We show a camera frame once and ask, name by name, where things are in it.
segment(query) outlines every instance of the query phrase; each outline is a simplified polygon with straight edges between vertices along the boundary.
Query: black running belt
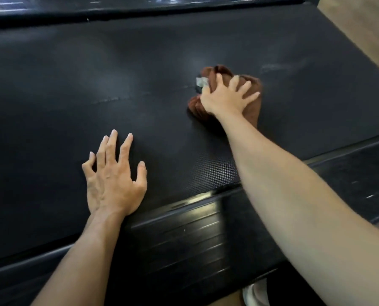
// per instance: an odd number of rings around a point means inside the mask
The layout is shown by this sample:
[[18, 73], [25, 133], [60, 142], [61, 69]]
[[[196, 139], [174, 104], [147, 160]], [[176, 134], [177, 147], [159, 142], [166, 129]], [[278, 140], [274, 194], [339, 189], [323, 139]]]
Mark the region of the black running belt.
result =
[[309, 5], [0, 31], [0, 257], [80, 232], [80, 165], [115, 128], [139, 213], [239, 181], [186, 107], [204, 66], [264, 84], [260, 130], [300, 159], [379, 135], [379, 69]]

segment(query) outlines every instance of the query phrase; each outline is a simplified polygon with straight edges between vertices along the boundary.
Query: cloth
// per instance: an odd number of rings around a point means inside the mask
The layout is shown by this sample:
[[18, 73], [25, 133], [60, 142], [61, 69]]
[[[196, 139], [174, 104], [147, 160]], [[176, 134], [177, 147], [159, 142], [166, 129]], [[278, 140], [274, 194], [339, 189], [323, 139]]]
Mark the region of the cloth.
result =
[[[217, 65], [213, 67], [207, 66], [203, 68], [203, 70], [201, 71], [201, 77], [206, 77], [208, 79], [211, 92], [214, 92], [217, 87], [216, 73], [222, 74], [223, 83], [226, 87], [229, 85], [231, 78], [234, 76], [231, 70], [229, 70], [224, 65]], [[239, 84], [236, 90], [238, 90], [248, 80], [252, 82], [252, 85], [248, 92], [246, 92], [246, 94], [243, 96], [243, 98], [246, 98], [257, 91], [260, 92], [260, 95], [255, 101], [249, 103], [245, 107], [245, 109], [243, 110], [243, 116], [246, 118], [247, 121], [249, 121], [249, 123], [251, 123], [255, 128], [257, 128], [260, 107], [262, 106], [263, 86], [258, 78], [249, 75], [240, 75]], [[190, 99], [188, 103], [188, 109], [197, 119], [199, 119], [202, 122], [208, 122], [211, 119], [214, 119], [214, 117], [208, 114], [205, 108], [203, 107], [201, 103], [201, 95], [196, 95]]]

